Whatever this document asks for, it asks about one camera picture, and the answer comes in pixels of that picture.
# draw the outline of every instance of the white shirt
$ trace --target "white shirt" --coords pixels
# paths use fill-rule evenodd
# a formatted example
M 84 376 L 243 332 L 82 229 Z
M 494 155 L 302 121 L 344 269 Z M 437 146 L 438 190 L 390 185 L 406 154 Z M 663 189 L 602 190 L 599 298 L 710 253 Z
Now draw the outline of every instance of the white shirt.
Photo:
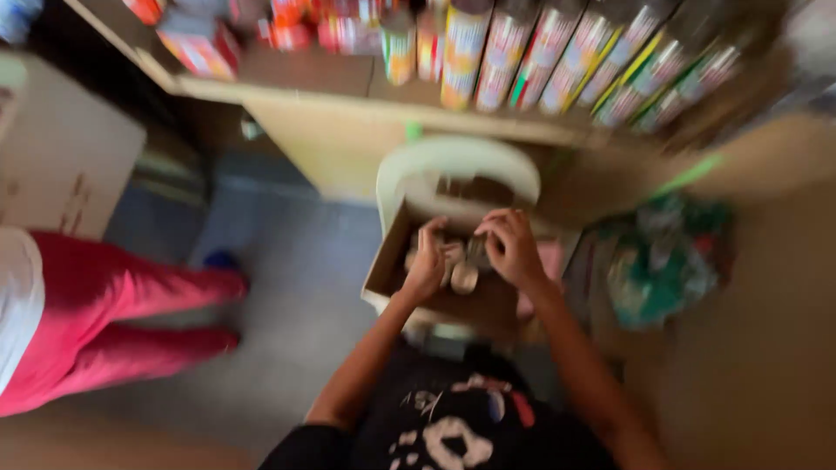
M 32 237 L 19 228 L 0 227 L 0 394 L 41 321 L 42 269 Z

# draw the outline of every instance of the person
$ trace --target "person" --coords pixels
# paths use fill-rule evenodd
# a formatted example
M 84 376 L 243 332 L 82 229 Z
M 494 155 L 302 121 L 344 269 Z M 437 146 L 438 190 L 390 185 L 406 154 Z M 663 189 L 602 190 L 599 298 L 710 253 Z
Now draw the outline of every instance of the person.
M 535 401 L 510 362 L 452 362 L 406 344 L 401 329 L 444 275 L 433 232 L 445 224 L 437 217 L 420 229 L 402 288 L 261 468 L 665 467 L 653 434 L 543 272 L 523 212 L 490 212 L 476 234 L 487 235 L 494 269 L 531 299 L 571 412 Z
M 191 271 L 115 246 L 0 227 L 0 416 L 60 396 L 175 374 L 234 349 L 223 328 L 122 324 L 245 295 L 234 269 Z

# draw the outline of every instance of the red pants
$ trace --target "red pants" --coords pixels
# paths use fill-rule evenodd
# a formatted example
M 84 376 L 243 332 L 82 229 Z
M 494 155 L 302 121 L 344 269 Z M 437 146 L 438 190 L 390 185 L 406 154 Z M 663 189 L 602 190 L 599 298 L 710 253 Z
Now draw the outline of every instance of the red pants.
M 234 299 L 243 278 L 150 263 L 103 243 L 32 233 L 43 259 L 46 300 L 38 329 L 0 394 L 0 416 L 63 395 L 172 375 L 237 345 L 220 328 L 145 330 L 135 319 Z

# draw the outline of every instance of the floor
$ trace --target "floor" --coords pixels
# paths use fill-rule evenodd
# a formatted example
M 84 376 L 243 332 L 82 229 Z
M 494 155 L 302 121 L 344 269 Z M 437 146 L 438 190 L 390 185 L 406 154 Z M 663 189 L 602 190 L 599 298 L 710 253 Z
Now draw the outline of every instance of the floor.
M 252 278 L 245 301 L 144 323 L 221 322 L 242 333 L 241 347 L 174 377 L 65 400 L 244 447 L 258 459 L 299 423 L 375 320 L 359 293 L 381 235 L 376 209 L 321 202 L 292 167 L 271 173 L 241 161 L 222 162 L 208 213 L 129 188 L 105 236 L 167 263 L 199 265 L 216 248 L 237 253 Z M 261 177 L 247 177 L 253 171 Z M 519 355 L 538 395 L 557 396 L 544 351 Z

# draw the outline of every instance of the hand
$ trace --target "hand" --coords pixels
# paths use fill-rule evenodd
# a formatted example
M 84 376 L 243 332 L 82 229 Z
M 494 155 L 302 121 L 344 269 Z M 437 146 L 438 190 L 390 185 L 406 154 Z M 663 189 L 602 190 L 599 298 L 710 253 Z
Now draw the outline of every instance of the hand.
M 418 304 L 435 294 L 444 278 L 446 257 L 435 232 L 446 224 L 447 217 L 436 217 L 418 231 L 418 253 L 400 290 Z
M 487 234 L 487 257 L 505 280 L 523 292 L 548 281 L 525 212 L 517 209 L 490 211 L 474 232 L 476 235 L 484 233 Z

